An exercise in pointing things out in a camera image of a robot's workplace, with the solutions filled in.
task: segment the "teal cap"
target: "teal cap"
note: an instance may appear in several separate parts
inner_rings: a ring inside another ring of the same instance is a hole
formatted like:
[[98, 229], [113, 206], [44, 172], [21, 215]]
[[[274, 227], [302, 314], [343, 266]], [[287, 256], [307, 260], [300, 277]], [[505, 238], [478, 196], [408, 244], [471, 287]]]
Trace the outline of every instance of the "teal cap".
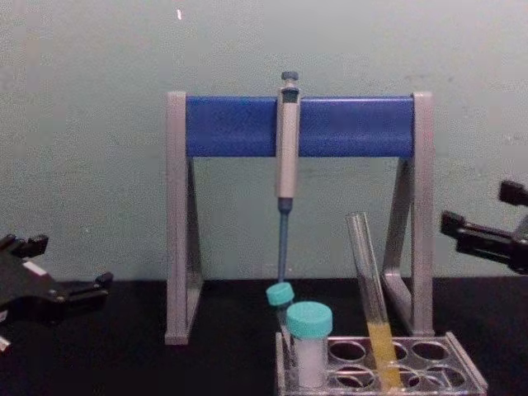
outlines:
[[266, 290], [267, 302], [276, 307], [289, 303], [294, 299], [294, 290], [289, 282], [275, 283]]
[[332, 332], [332, 310], [313, 301], [293, 304], [286, 310], [286, 327], [300, 339], [325, 338]]

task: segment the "black table surface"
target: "black table surface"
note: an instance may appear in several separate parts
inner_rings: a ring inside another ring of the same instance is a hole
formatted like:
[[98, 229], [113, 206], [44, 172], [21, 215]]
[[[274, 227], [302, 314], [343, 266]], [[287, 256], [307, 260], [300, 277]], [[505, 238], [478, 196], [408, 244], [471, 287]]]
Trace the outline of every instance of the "black table surface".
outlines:
[[[12, 323], [0, 395], [274, 394], [271, 280], [208, 281], [189, 346], [164, 346], [165, 284], [116, 282], [105, 309], [58, 327]], [[357, 283], [294, 280], [297, 300], [334, 312], [333, 335], [365, 336]], [[435, 330], [451, 331], [490, 396], [528, 394], [528, 277], [436, 279]], [[406, 335], [389, 307], [394, 336]]]

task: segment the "gray stand leg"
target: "gray stand leg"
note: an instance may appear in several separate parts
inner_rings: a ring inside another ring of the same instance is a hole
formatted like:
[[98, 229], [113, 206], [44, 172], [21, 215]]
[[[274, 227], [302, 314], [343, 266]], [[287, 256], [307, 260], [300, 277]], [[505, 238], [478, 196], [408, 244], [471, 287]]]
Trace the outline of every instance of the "gray stand leg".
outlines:
[[193, 176], [192, 164], [186, 157], [186, 94], [169, 92], [167, 95], [168, 277], [165, 334], [165, 343], [168, 345], [185, 345], [189, 342], [202, 285]]
[[[434, 142], [430, 93], [414, 94], [414, 157], [400, 159], [385, 246], [383, 282], [413, 336], [432, 336], [432, 209]], [[412, 292], [399, 270], [412, 207]]]

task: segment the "pipette stand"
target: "pipette stand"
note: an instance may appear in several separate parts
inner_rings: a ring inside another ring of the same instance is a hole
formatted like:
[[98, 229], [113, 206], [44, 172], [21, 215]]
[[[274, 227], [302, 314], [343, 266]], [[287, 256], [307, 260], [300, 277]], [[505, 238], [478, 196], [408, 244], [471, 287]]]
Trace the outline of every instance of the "pipette stand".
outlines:
[[[399, 158], [382, 278], [409, 333], [432, 336], [431, 94], [303, 97], [300, 109], [301, 157]], [[274, 157], [275, 141], [276, 97], [168, 93], [166, 344], [189, 342], [202, 286], [192, 158]], [[409, 211], [410, 289], [399, 270]]]
[[[486, 396], [488, 384], [455, 336], [395, 337], [397, 369], [403, 387], [391, 396]], [[327, 383], [299, 387], [284, 339], [276, 334], [277, 396], [386, 396], [375, 369], [368, 337], [328, 339]]]

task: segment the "wall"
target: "wall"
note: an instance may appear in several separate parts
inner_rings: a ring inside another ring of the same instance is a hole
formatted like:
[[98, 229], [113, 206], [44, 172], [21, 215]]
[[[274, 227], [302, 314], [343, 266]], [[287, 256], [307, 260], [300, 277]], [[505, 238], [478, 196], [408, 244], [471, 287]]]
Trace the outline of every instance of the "wall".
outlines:
[[[511, 229], [523, 211], [496, 195], [505, 177], [528, 182], [527, 16], [522, 0], [2, 0], [0, 233], [48, 233], [38, 262], [60, 279], [163, 278], [164, 93], [273, 95], [286, 69], [310, 96], [433, 91], [436, 219]], [[196, 162], [207, 277], [275, 275], [273, 169]], [[352, 210], [369, 212], [380, 257], [394, 169], [301, 160], [290, 276], [353, 274]], [[440, 234], [435, 271], [509, 274]]]

